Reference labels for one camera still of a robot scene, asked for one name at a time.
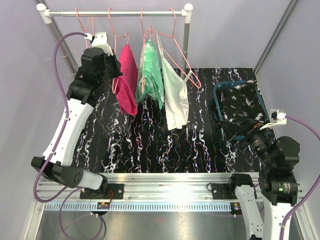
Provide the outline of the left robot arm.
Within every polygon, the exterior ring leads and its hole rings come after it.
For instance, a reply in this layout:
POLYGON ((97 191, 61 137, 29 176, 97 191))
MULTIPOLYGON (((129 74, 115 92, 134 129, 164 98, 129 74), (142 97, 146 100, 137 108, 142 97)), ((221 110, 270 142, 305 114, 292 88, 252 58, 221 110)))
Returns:
POLYGON ((87 188, 98 199, 107 196, 107 178, 99 173, 72 165, 73 154, 87 119, 105 91, 105 85, 121 75, 121 65, 113 49, 90 47, 84 50, 74 80, 66 94, 67 107, 42 156, 35 156, 31 166, 39 177, 68 188, 87 188))

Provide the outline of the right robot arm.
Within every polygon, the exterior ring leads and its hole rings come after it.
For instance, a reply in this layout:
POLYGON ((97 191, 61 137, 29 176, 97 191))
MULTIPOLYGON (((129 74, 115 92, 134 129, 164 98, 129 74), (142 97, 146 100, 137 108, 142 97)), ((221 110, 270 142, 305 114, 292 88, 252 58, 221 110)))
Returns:
POLYGON ((232 139, 248 145, 258 157, 258 183, 263 196, 264 215, 256 203, 256 189, 249 174, 234 173, 227 193, 240 203, 248 240, 287 240, 286 214, 297 204, 298 184, 293 174, 299 162, 300 144, 289 136, 272 141, 267 127, 253 119, 244 121, 232 139))

